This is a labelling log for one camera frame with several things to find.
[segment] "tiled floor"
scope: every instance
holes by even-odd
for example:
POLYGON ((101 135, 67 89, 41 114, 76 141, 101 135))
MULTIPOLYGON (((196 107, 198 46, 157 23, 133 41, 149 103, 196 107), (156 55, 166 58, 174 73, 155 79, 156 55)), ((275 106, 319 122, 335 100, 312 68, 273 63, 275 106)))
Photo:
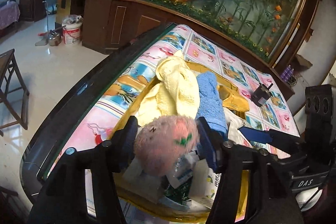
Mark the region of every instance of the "tiled floor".
MULTIPOLYGON (((53 27, 55 15, 49 16, 49 26, 53 27)), ((92 51, 81 45, 57 47, 39 46, 38 33, 47 30, 46 20, 36 23, 23 22, 17 33, 0 39, 0 53, 12 48, 27 88, 30 92, 28 104, 28 130, 21 126, 3 129, 0 137, 0 185, 19 193, 26 212, 31 203, 26 197, 20 183, 19 166, 22 154, 30 139, 57 102, 88 71, 103 60, 106 55, 92 51)), ((18 84, 13 76, 11 87, 18 84)), ((20 109, 20 92, 11 94, 10 100, 16 109, 20 109)), ((4 104, 0 104, 0 123, 5 124, 13 118, 4 104)))

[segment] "pink floral tablecloth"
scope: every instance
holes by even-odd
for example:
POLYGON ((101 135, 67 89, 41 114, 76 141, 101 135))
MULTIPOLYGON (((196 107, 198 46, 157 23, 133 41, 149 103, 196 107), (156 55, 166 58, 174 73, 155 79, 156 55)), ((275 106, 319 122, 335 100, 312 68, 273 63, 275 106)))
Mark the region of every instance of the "pink floral tablecloth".
POLYGON ((0 8, 0 30, 7 28, 13 22, 19 20, 20 9, 15 1, 8 2, 0 8))

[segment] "pink fuzzy ball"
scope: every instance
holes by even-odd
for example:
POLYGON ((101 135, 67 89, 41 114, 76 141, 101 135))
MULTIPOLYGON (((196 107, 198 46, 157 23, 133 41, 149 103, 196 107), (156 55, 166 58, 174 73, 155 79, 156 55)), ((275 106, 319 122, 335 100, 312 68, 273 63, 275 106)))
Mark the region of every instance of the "pink fuzzy ball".
POLYGON ((134 153, 147 174, 164 176, 198 141, 192 118, 162 116, 142 128, 134 142, 134 153))

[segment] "white bucket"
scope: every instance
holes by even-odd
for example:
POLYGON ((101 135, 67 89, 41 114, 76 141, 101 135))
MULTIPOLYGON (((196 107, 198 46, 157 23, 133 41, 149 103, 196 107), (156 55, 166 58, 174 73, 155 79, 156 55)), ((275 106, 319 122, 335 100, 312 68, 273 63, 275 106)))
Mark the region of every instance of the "white bucket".
POLYGON ((65 45, 74 45, 82 41, 81 27, 83 22, 70 25, 62 24, 65 45))

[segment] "wooden stool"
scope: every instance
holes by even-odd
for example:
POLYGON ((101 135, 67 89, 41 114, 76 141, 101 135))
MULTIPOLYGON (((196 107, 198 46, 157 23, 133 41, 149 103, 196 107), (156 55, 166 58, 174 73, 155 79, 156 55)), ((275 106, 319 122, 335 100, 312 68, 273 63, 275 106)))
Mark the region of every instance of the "wooden stool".
POLYGON ((22 76, 20 74, 19 68, 17 66, 15 57, 14 57, 14 49, 9 50, 8 52, 4 52, 0 54, 0 103, 4 103, 7 107, 7 109, 10 111, 10 113, 13 115, 13 117, 16 119, 16 122, 10 122, 8 124, 5 124, 3 126, 0 126, 0 135, 3 136, 3 132, 1 129, 13 126, 15 124, 20 124, 25 130, 28 129, 27 126, 27 106, 28 106, 28 96, 29 91, 27 90, 27 87, 25 83, 23 82, 22 76), (16 73, 16 76, 20 82, 20 87, 8 90, 9 89, 9 83, 11 81, 13 73, 16 73), (3 80, 6 80, 6 88, 5 91, 2 90, 2 82, 3 80), (11 104, 7 100, 7 95, 11 92, 17 91, 23 89, 23 98, 22 98, 22 107, 21 107, 21 117, 15 112, 15 110, 12 108, 11 104))

